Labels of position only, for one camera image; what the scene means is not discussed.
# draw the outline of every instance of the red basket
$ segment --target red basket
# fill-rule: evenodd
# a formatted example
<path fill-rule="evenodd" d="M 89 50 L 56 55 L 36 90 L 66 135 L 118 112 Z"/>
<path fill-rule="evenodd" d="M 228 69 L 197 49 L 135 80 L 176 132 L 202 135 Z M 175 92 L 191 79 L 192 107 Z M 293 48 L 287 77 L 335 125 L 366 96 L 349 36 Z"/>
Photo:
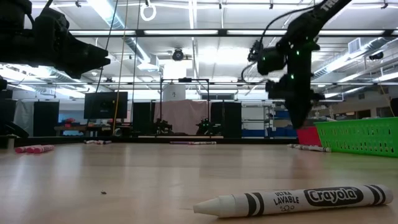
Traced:
<path fill-rule="evenodd" d="M 322 146 L 316 127 L 305 127 L 296 131 L 299 144 L 308 146 Z"/>

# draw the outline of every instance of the crayon label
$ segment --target crayon label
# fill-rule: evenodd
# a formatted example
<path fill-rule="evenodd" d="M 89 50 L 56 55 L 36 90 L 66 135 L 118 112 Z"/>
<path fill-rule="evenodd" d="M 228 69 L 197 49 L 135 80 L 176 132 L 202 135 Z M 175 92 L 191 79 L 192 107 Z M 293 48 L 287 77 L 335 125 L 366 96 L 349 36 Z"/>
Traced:
<path fill-rule="evenodd" d="M 363 193 L 356 187 L 327 187 L 304 190 L 308 203 L 316 207 L 352 205 L 363 200 Z"/>

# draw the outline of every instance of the table surface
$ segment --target table surface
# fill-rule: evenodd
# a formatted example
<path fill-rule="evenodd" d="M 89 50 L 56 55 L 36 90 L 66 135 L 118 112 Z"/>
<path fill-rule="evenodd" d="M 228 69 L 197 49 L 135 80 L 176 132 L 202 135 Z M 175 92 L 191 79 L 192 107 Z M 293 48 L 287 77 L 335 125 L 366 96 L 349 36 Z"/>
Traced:
<path fill-rule="evenodd" d="M 218 219 L 192 210 L 218 195 L 263 190 L 384 184 L 397 195 L 397 177 L 397 159 L 273 145 L 69 144 L 40 155 L 0 151 L 0 223 L 398 223 L 398 200 L 255 218 Z"/>

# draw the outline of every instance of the ceiling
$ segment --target ceiling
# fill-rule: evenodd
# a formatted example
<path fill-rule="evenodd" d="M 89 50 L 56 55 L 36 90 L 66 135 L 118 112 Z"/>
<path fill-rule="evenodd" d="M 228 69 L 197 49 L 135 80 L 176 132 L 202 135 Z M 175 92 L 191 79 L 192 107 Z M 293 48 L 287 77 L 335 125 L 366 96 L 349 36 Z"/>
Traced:
<path fill-rule="evenodd" d="M 144 4 L 144 0 L 130 0 L 128 1 L 130 6 L 126 6 L 127 0 L 120 0 L 117 14 L 122 21 L 125 21 L 127 10 L 126 27 L 128 29 L 224 28 L 249 30 L 264 29 L 275 17 L 291 11 L 295 7 L 313 4 L 311 0 L 273 0 L 274 9 L 268 9 L 270 2 L 268 0 L 221 0 L 223 8 L 219 9 L 219 0 L 197 0 L 197 6 L 193 7 L 197 10 L 193 10 L 194 16 L 191 18 L 194 21 L 190 22 L 190 1 L 192 0 L 152 0 L 150 3 L 156 5 L 157 13 L 153 20 L 145 21 L 140 16 L 138 6 L 139 3 Z M 54 0 L 53 6 L 54 9 L 66 15 L 70 22 L 70 29 L 109 29 L 99 13 L 90 6 L 90 1 L 79 2 L 82 7 L 76 7 L 75 1 L 69 0 Z M 389 7 L 380 9 L 379 7 L 383 5 L 383 2 L 383 0 L 354 0 L 341 14 L 327 23 L 324 29 L 398 29 L 398 20 L 396 19 L 398 0 L 388 0 Z M 35 18 L 40 14 L 46 1 L 32 0 L 32 3 L 34 5 L 32 15 Z M 145 15 L 149 17 L 150 14 L 151 9 L 146 9 Z M 286 17 L 275 22 L 271 29 L 286 29 L 289 21 L 296 16 L 293 15 L 291 18 Z M 25 28 L 30 28 L 29 21 L 25 23 Z M 248 64 L 247 55 L 256 39 L 255 37 L 196 37 L 194 42 L 197 45 L 195 57 L 198 64 L 197 77 L 224 82 L 236 81 L 240 78 L 241 70 Z M 317 71 L 325 61 L 346 50 L 348 43 L 353 39 L 353 37 L 321 37 L 318 41 L 321 50 L 313 53 L 313 71 Z M 107 38 L 80 38 L 80 40 L 89 44 L 97 44 L 102 48 L 105 48 L 107 42 Z M 278 38 L 266 37 L 264 38 L 264 45 L 274 45 L 277 41 Z M 189 55 L 190 59 L 185 62 L 185 66 L 188 67 L 187 76 L 194 77 L 191 60 L 193 55 L 191 37 L 138 37 L 137 43 L 148 55 L 157 55 L 161 65 L 170 62 L 170 53 L 175 48 L 181 48 L 185 55 Z M 103 79 L 112 77 L 114 81 L 118 81 L 121 71 L 122 82 L 131 82 L 134 75 L 137 77 L 137 82 L 159 81 L 159 72 L 145 72 L 137 69 L 138 63 L 134 61 L 134 52 L 127 45 L 124 45 L 124 55 L 122 54 L 123 44 L 121 38 L 110 38 L 108 51 L 113 58 L 113 62 L 104 67 Z M 396 43 L 392 43 L 384 49 L 384 53 L 384 61 L 395 58 L 397 53 Z M 122 57 L 124 60 L 122 69 L 120 69 Z M 364 62 L 363 58 L 357 58 L 355 62 L 351 62 L 334 72 L 349 76 L 379 63 L 380 61 L 371 62 L 369 60 Z M 98 70 L 92 72 L 83 74 L 84 78 L 98 81 L 99 75 L 93 75 Z M 282 74 L 283 71 L 274 72 L 269 76 L 278 78 Z M 256 72 L 256 68 L 246 75 L 248 80 L 262 79 L 260 74 Z M 341 79 L 341 76 L 329 76 L 327 82 L 337 82 Z M 126 85 L 121 88 L 129 89 L 131 86 Z M 136 88 L 147 89 L 148 86 L 138 85 Z M 333 91 L 333 88 L 321 87 L 318 90 L 330 92 Z"/>

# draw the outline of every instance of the ventilation duct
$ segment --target ventilation duct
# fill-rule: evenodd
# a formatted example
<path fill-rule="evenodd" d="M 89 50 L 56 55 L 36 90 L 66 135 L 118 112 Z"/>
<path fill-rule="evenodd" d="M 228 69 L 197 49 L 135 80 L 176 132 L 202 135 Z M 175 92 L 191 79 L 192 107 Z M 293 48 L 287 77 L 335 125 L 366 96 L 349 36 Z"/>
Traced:
<path fill-rule="evenodd" d="M 369 55 L 380 50 L 385 45 L 397 40 L 395 37 L 360 37 L 348 44 L 348 49 L 333 58 L 324 61 L 321 69 L 314 73 L 313 78 L 319 78 L 351 63 L 354 59 Z"/>
<path fill-rule="evenodd" d="M 90 6 L 102 17 L 102 19 L 111 27 L 113 14 L 114 14 L 114 6 L 111 0 L 87 0 Z M 122 21 L 121 16 L 116 12 L 114 17 L 112 30 L 123 30 L 126 28 L 124 21 Z M 127 46 L 137 55 L 138 61 L 143 64 L 156 65 L 151 61 L 151 57 L 142 49 L 142 47 L 137 44 L 136 39 L 132 37 L 122 38 Z M 154 70 L 153 66 L 148 66 L 149 70 Z"/>

